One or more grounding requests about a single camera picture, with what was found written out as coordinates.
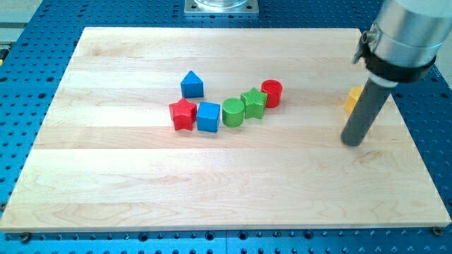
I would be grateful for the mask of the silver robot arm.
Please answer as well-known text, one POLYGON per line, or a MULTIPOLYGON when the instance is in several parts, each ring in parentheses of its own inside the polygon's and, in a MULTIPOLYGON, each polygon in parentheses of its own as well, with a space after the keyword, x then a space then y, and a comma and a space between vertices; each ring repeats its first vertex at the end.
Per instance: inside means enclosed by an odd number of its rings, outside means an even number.
POLYGON ((428 74, 451 32, 451 0, 385 0, 363 32, 352 62, 364 59, 373 75, 397 83, 428 74))

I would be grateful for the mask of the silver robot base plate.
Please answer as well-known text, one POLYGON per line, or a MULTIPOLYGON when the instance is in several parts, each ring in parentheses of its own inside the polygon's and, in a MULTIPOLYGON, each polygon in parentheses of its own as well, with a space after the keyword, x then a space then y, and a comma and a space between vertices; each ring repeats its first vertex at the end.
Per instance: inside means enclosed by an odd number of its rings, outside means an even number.
POLYGON ((185 0, 186 16, 258 14, 258 0, 185 0))

